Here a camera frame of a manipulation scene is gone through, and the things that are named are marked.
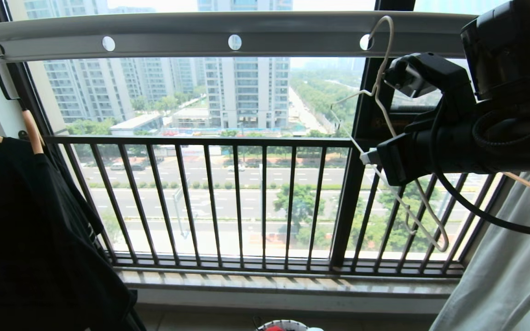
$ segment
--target low building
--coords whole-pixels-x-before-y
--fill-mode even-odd
[[[174,113],[171,126],[175,128],[208,128],[210,114],[205,108],[186,108]]]
[[[109,130],[114,136],[134,136],[138,131],[148,131],[151,134],[158,134],[162,128],[162,124],[162,116],[147,114],[118,123],[115,126],[111,126]]]

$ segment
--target black shirt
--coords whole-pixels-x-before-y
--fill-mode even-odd
[[[91,244],[91,229],[98,233],[101,222],[75,191],[46,155],[4,138],[0,330],[112,330],[134,305]]]

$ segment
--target floor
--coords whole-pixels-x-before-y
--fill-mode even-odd
[[[215,312],[166,311],[158,308],[137,309],[145,322],[147,331],[253,331],[254,314],[219,314]],[[275,319],[294,319],[309,327],[320,327],[324,331],[426,331],[431,326],[430,318],[362,319],[261,315],[262,323]]]

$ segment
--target balcony railing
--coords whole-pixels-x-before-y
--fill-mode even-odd
[[[136,136],[136,137],[114,137],[114,136],[54,136],[47,137],[46,141],[49,144],[58,144],[63,147],[67,153],[67,158],[71,164],[76,180],[79,183],[86,201],[97,210],[102,218],[107,217],[108,214],[105,212],[101,213],[100,206],[96,206],[94,203],[94,197],[92,197],[93,186],[91,179],[84,175],[84,168],[82,163],[83,156],[79,153],[83,153],[84,147],[87,148],[87,153],[92,167],[91,170],[97,170],[98,175],[101,177],[101,183],[95,192],[103,193],[103,189],[107,192],[109,205],[111,205],[112,212],[111,217],[115,216],[117,226],[119,226],[119,234],[123,235],[123,242],[120,241],[119,245],[116,242],[112,242],[109,237],[109,229],[103,232],[103,243],[112,260],[114,266],[131,267],[131,268],[174,268],[174,269],[202,269],[202,270],[220,270],[227,272],[271,272],[271,273],[300,273],[300,274],[348,274],[348,275],[359,275],[359,276],[413,276],[413,277],[459,277],[463,272],[463,266],[460,261],[463,259],[466,247],[471,244],[471,240],[467,240],[467,237],[473,239],[475,230],[475,224],[472,223],[473,215],[469,214],[465,222],[459,224],[457,236],[452,240],[451,248],[445,253],[434,254],[433,247],[426,247],[426,250],[422,249],[425,253],[413,251],[412,247],[415,245],[419,238],[415,238],[414,235],[408,235],[406,238],[403,249],[395,251],[395,249],[389,249],[391,244],[392,230],[398,222],[399,206],[398,203],[392,205],[384,205],[382,209],[385,212],[384,217],[375,216],[375,219],[379,219],[381,222],[381,231],[383,235],[381,240],[376,240],[374,243],[367,243],[366,231],[370,228],[371,219],[373,212],[377,213],[377,196],[376,194],[381,191],[380,178],[373,175],[370,178],[371,185],[366,187],[364,191],[360,187],[361,183],[339,183],[337,179],[327,181],[333,182],[332,186],[335,190],[340,189],[340,195],[336,194],[337,206],[334,209],[360,209],[360,214],[356,213],[356,217],[361,220],[361,224],[356,224],[354,229],[351,231],[349,238],[339,237],[336,235],[334,230],[331,235],[332,238],[325,238],[327,235],[323,233],[322,238],[328,240],[330,247],[324,249],[317,249],[316,239],[318,234],[317,227],[328,226],[328,224],[322,224],[320,221],[321,211],[321,194],[326,186],[323,184],[323,177],[325,176],[325,164],[328,164],[328,155],[335,149],[342,148],[342,151],[351,152],[352,144],[348,139],[343,138],[203,138],[203,137],[176,137],[176,138],[163,138],[163,137],[149,137],[149,136]],[[142,161],[143,167],[150,167],[152,176],[150,182],[142,185],[137,182],[137,176],[139,170],[140,161],[131,156],[132,147],[130,145],[137,146],[136,153],[139,155],[145,155]],[[196,154],[194,156],[186,156],[184,153],[187,147],[190,145],[197,146],[195,149]],[[108,152],[108,146],[111,146],[113,151],[112,155]],[[228,156],[214,155],[211,150],[212,146],[226,146],[226,150],[230,152]],[[244,188],[240,182],[240,173],[244,170],[242,165],[242,158],[247,148],[252,149],[253,155],[257,155],[259,161],[259,175],[254,180],[255,187],[249,187],[245,184]],[[277,193],[278,199],[280,198],[280,190],[278,187],[272,189],[271,183],[268,183],[268,174],[277,176],[279,168],[271,168],[273,164],[268,161],[268,148],[273,147],[286,147],[290,159],[287,162],[288,169],[288,183],[287,183],[287,207],[283,206],[283,210],[286,211],[286,215],[282,222],[276,222],[276,226],[280,226],[283,234],[275,233],[274,238],[271,238],[271,224],[267,220],[269,215],[267,214],[267,204],[271,205],[271,197],[268,193],[273,190]],[[298,164],[300,154],[308,151],[308,149],[315,149],[317,151],[316,156],[313,160],[306,165],[309,167],[309,173],[311,178],[300,178],[296,176],[297,171],[301,171],[298,166],[304,166]],[[170,178],[178,177],[181,180],[180,188],[177,188],[177,192],[173,193],[173,199],[176,199],[175,195],[180,194],[183,197],[183,203],[185,208],[179,209],[177,203],[175,207],[169,207],[168,204],[172,203],[168,197],[171,196],[171,192],[175,186],[162,181],[162,173],[165,172],[164,168],[159,166],[162,161],[163,155],[156,155],[156,150],[167,151],[170,156],[172,164],[176,164],[174,169],[177,169],[176,174],[170,173]],[[222,178],[215,178],[213,160],[219,159],[229,160],[231,163],[226,169],[225,174],[227,176],[234,176],[234,184],[227,187],[229,194],[232,196],[234,191],[233,200],[236,202],[236,207],[233,203],[225,203],[224,206],[219,205],[217,207],[217,194],[216,191]],[[192,183],[193,180],[187,178],[186,170],[192,169],[189,167],[189,163],[193,163],[193,168],[200,168],[201,171],[206,171],[206,182],[202,186],[203,192],[207,195],[203,206],[209,206],[208,214],[211,214],[209,219],[204,218],[200,222],[200,218],[195,213],[197,210],[196,206],[191,202],[190,192],[196,192],[200,189],[199,183]],[[123,171],[127,178],[127,183],[118,185],[120,183],[112,182],[112,174],[115,173],[114,167],[118,167],[120,171]],[[345,180],[344,171],[339,174],[341,181]],[[461,174],[456,179],[456,186],[459,190],[464,189],[464,185],[468,181],[467,174]],[[313,200],[314,208],[308,214],[307,218],[310,223],[310,232],[307,235],[307,245],[296,245],[296,233],[292,229],[296,226],[292,218],[296,217],[294,209],[300,210],[304,207],[303,198],[296,198],[296,190],[302,189],[300,186],[300,180],[304,182],[315,183],[308,187],[310,197],[308,199]],[[484,203],[485,199],[489,199],[492,193],[489,191],[494,182],[494,176],[483,176],[482,181],[479,183],[473,183],[473,197],[477,205]],[[436,188],[437,180],[432,176],[427,183],[426,192],[428,196],[431,196],[433,191],[438,190]],[[143,202],[145,197],[141,194],[156,191],[158,201]],[[131,191],[134,206],[124,206],[124,204],[116,198],[116,193],[123,194],[126,191]],[[365,199],[362,199],[362,205],[347,205],[345,201],[353,201],[353,199],[343,199],[343,195],[351,194],[368,195]],[[400,187],[399,193],[403,195],[406,191],[406,187]],[[261,206],[259,217],[247,218],[243,216],[244,209],[242,208],[241,200],[242,197],[248,196],[255,197],[251,199],[251,204],[247,208],[258,209]],[[441,204],[441,219],[444,224],[447,224],[448,219],[452,212],[459,213],[459,210],[454,211],[455,201],[453,199],[443,199]],[[109,210],[109,206],[101,206],[106,210]],[[136,216],[125,216],[126,208],[131,208],[129,212],[137,210]],[[152,208],[153,212],[159,212],[159,216],[152,216],[152,220],[149,216],[149,208]],[[234,214],[236,210],[236,217],[231,222],[230,220],[223,221],[219,218],[220,212],[230,212]],[[179,223],[181,219],[179,217],[179,211],[184,213],[184,217],[187,217],[189,226],[189,236],[186,236],[185,242],[182,241],[181,236],[185,235],[183,232],[182,225]],[[423,206],[418,209],[418,218],[422,220],[425,214]],[[334,214],[336,221],[333,224],[336,229],[337,224],[346,222],[347,220],[341,220],[338,218],[338,212]],[[128,219],[135,219],[136,224],[140,224],[141,230],[138,233],[143,232],[144,237],[139,235],[138,242],[144,241],[144,243],[135,245],[133,241],[133,230],[131,229],[131,223],[127,224]],[[153,229],[158,222],[164,224],[165,231],[156,231]],[[181,233],[176,232],[177,224]],[[229,228],[237,231],[238,237],[231,237],[226,235],[223,237],[223,232],[219,228]],[[435,239],[438,239],[439,233],[435,233]],[[330,252],[336,255],[334,250],[337,247],[346,247],[345,241],[351,241],[352,249],[343,250],[340,252],[345,258],[343,263],[338,268],[334,266],[331,268],[330,264]],[[373,246],[372,252],[368,252],[369,247]]]

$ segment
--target metal railing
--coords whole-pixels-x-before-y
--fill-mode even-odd
[[[150,136],[135,136],[135,137],[114,137],[114,136],[54,136],[46,137],[47,143],[57,144],[62,146],[67,153],[67,158],[71,164],[76,180],[79,183],[81,190],[84,194],[86,201],[95,209],[95,203],[91,195],[89,183],[84,176],[83,169],[80,164],[80,160],[75,153],[74,146],[76,145],[87,145],[91,149],[92,159],[94,160],[95,167],[101,176],[103,181],[103,187],[107,192],[111,209],[113,210],[116,220],[119,224],[120,232],[124,237],[124,250],[114,249],[112,242],[108,234],[104,231],[102,233],[103,243],[111,258],[114,266],[122,267],[133,267],[133,268],[176,268],[176,269],[202,269],[202,270],[221,270],[230,272],[272,272],[272,273],[300,273],[300,274],[345,274],[345,275],[359,275],[359,276],[413,276],[413,277],[459,277],[463,272],[463,266],[459,262],[459,258],[456,258],[458,250],[467,245],[464,243],[464,239],[468,233],[473,231],[472,221],[473,215],[469,215],[467,220],[463,223],[458,236],[452,242],[452,248],[446,252],[446,258],[434,258],[433,247],[429,246],[423,254],[423,258],[419,259],[418,254],[415,253],[415,257],[411,258],[410,249],[415,240],[414,235],[409,235],[406,239],[406,244],[402,250],[399,258],[393,258],[389,254],[386,254],[386,248],[391,237],[393,226],[395,225],[396,216],[399,212],[399,204],[396,201],[392,206],[386,205],[385,209],[389,211],[389,217],[385,222],[385,232],[381,239],[381,242],[377,245],[377,255],[374,258],[366,257],[363,252],[363,240],[366,236],[366,228],[370,222],[372,214],[372,207],[374,200],[376,199],[376,193],[380,185],[380,178],[374,175],[372,184],[369,188],[369,196],[367,201],[364,203],[364,210],[362,212],[362,225],[359,231],[356,241],[353,241],[354,251],[353,257],[344,258],[344,262],[340,268],[336,266],[331,268],[330,258],[320,258],[319,256],[313,256],[314,245],[315,245],[315,231],[317,229],[317,222],[319,216],[319,206],[321,201],[321,192],[323,188],[323,176],[325,164],[328,163],[327,156],[330,148],[345,148],[351,150],[352,144],[348,139],[343,138],[225,138],[225,137],[175,137],[175,138],[163,138],[163,137],[150,137]],[[116,159],[121,160],[124,167],[124,172],[128,180],[128,187],[131,190],[135,208],[138,211],[138,218],[142,225],[145,239],[149,245],[149,251],[137,251],[131,240],[130,233],[128,231],[125,218],[123,215],[123,205],[118,203],[112,182],[110,180],[108,170],[108,160],[104,161],[102,153],[100,152],[100,145],[113,145],[117,148],[118,156]],[[166,227],[167,237],[161,240],[168,240],[171,248],[171,253],[158,252],[156,249],[157,235],[153,237],[153,230],[150,229],[149,220],[145,214],[143,201],[139,192],[139,188],[136,183],[135,173],[133,172],[133,165],[130,162],[130,156],[128,155],[127,145],[140,145],[143,146],[144,152],[149,161],[149,166],[152,170],[153,188],[156,188],[156,194],[158,195],[158,204],[154,208],[160,208],[161,219],[164,220]],[[189,221],[189,235],[193,245],[193,252],[181,252],[177,250],[176,238],[174,235],[174,229],[172,222],[174,221],[172,214],[167,206],[166,193],[164,190],[164,184],[161,182],[160,169],[157,163],[157,157],[155,153],[155,146],[157,145],[172,145],[174,149],[173,162],[176,161],[178,175],[181,178],[181,192],[185,203],[185,213]],[[198,249],[198,236],[196,230],[196,217],[194,216],[193,206],[190,199],[190,183],[186,177],[184,154],[182,153],[182,147],[187,145],[199,145],[202,147],[202,154],[206,167],[206,180],[207,180],[207,192],[209,195],[210,211],[212,214],[212,226],[213,226],[213,239],[215,240],[215,251],[213,254],[202,253]],[[223,253],[221,249],[222,238],[220,237],[219,226],[221,222],[217,216],[215,192],[214,192],[214,177],[213,177],[213,164],[210,146],[231,146],[231,158],[233,161],[234,170],[234,199],[236,201],[236,228],[238,230],[238,252],[239,254],[228,254]],[[253,150],[258,148],[260,151],[259,159],[261,161],[261,180],[259,199],[261,201],[255,201],[254,204],[260,204],[261,208],[261,220],[260,220],[260,241],[261,247],[259,254],[255,254],[255,249],[252,249],[252,253],[248,254],[243,251],[242,242],[242,208],[241,208],[241,196],[242,189],[239,180],[240,174],[240,160],[239,149],[252,147]],[[288,183],[288,208],[286,209],[286,220],[285,222],[285,245],[284,254],[282,256],[271,256],[267,254],[267,172],[268,170],[268,159],[267,159],[267,148],[268,147],[287,147],[291,150],[291,160],[289,163],[289,183]],[[309,243],[307,247],[307,255],[296,256],[296,254],[290,254],[290,246],[293,238],[292,226],[292,208],[294,201],[294,189],[296,188],[296,168],[298,153],[304,147],[317,147],[320,150],[320,160],[317,166],[317,177],[316,184],[312,186],[314,192],[314,209],[311,215],[311,232],[309,234]],[[467,174],[459,176],[456,186],[461,190],[467,180]],[[487,176],[483,184],[479,189],[479,193],[475,199],[477,205],[481,205],[484,199],[488,195],[490,187],[494,182],[494,175]],[[432,176],[428,182],[426,192],[428,196],[435,190],[437,184],[435,176]],[[343,184],[341,185],[341,192],[346,187],[359,186],[361,183],[346,183],[343,176]],[[399,194],[403,195],[406,187],[399,188]],[[353,201],[353,199],[340,199],[338,201],[337,209],[356,209],[355,205],[345,205],[345,201]],[[454,210],[455,201],[449,199],[446,207],[442,212],[442,222],[447,223],[451,212]],[[422,220],[425,214],[425,208],[423,206],[418,209],[418,219]],[[344,222],[336,214],[336,221],[334,222],[334,228],[336,229],[337,224]],[[335,238],[336,233],[333,233],[332,245],[336,245],[339,241],[349,240],[349,238]],[[435,233],[435,239],[439,238],[439,233]]]

